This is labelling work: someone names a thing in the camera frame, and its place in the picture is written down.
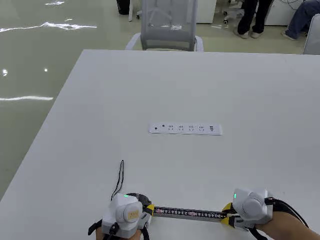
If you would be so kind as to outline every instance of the shoe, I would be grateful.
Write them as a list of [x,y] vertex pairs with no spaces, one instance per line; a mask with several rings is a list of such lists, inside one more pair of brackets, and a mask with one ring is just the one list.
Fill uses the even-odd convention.
[[242,39],[248,39],[248,38],[249,38],[249,31],[247,31],[247,32],[244,33],[244,34],[239,34],[239,33],[238,33],[238,29],[235,28],[235,29],[233,29],[233,33],[234,33],[235,35],[239,36],[239,37],[242,38]]
[[293,41],[297,40],[297,39],[294,39],[294,38],[288,36],[288,35],[286,34],[286,31],[282,31],[282,32],[281,32],[281,35],[284,36],[285,38],[290,39],[290,40],[293,40]]
[[251,33],[251,37],[253,38],[253,39],[257,39],[258,37],[260,37],[261,36],[261,34],[262,34],[262,32],[261,33],[257,33],[257,32],[252,32]]

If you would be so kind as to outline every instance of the black pants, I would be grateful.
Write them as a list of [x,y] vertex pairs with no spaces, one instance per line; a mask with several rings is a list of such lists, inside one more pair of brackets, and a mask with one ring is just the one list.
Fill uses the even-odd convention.
[[254,19],[255,15],[255,25],[252,27],[252,31],[255,33],[262,33],[265,28],[265,20],[273,0],[259,0],[258,11],[256,12],[258,0],[245,0],[243,3],[244,16],[238,25],[238,33],[245,34],[250,29],[250,24]]

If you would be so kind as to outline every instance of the hand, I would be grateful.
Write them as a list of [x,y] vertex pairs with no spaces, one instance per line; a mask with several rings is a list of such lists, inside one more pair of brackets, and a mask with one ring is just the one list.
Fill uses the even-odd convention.
[[320,240],[320,235],[285,212],[275,211],[270,222],[263,225],[257,224],[255,227],[275,240]]
[[[135,234],[129,238],[129,240],[140,240],[141,231],[137,230]],[[103,240],[104,234],[101,232],[101,227],[95,230],[95,240]]]

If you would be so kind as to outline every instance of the leg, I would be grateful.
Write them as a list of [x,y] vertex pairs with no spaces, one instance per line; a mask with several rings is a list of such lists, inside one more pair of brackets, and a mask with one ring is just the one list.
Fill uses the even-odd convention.
[[252,27],[252,31],[261,34],[265,29],[266,16],[269,11],[270,4],[273,0],[260,0],[258,11],[255,15],[255,25]]
[[297,39],[305,25],[310,24],[312,17],[320,14],[320,0],[306,0],[297,9],[285,34]]
[[238,33],[245,34],[249,31],[252,19],[254,18],[258,0],[245,0],[244,15],[238,25]]

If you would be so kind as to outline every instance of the office floor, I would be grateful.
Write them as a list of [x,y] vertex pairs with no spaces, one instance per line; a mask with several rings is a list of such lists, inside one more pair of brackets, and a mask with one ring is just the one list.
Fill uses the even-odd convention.
[[[0,199],[82,50],[124,49],[140,24],[118,15],[116,0],[0,0]],[[268,26],[261,38],[244,40],[232,33],[236,24],[223,25],[217,13],[196,34],[206,52],[303,50],[305,38],[283,38],[284,27]]]

